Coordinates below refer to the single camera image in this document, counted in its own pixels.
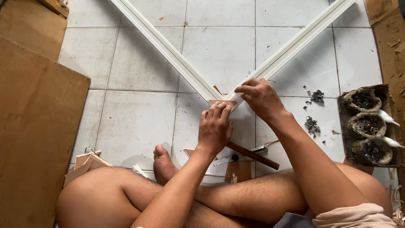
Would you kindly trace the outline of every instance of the wooden stick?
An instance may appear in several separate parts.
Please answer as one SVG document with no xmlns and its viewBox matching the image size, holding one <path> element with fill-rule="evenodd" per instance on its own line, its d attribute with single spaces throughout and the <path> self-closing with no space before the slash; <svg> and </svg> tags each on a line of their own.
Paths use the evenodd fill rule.
<svg viewBox="0 0 405 228">
<path fill-rule="evenodd" d="M 263 164 L 265 164 L 265 165 L 267 165 L 267 166 L 269 166 L 269 167 L 271 167 L 271 168 L 273 168 L 275 170 L 278 170 L 279 167 L 280 167 L 280 164 L 278 164 L 277 162 L 271 161 L 270 159 L 268 159 L 266 157 L 255 154 L 255 153 L 251 152 L 250 150 L 248 150 L 248 149 L 246 149 L 244 147 L 241 147 L 241 146 L 239 146 L 239 145 L 237 145 L 237 144 L 235 144 L 233 142 L 229 142 L 226 146 L 233 149 L 236 152 L 239 152 L 239 153 L 241 153 L 241 154 L 243 154 L 245 156 L 248 156 L 248 157 L 260 162 L 260 163 L 263 163 Z"/>
</svg>

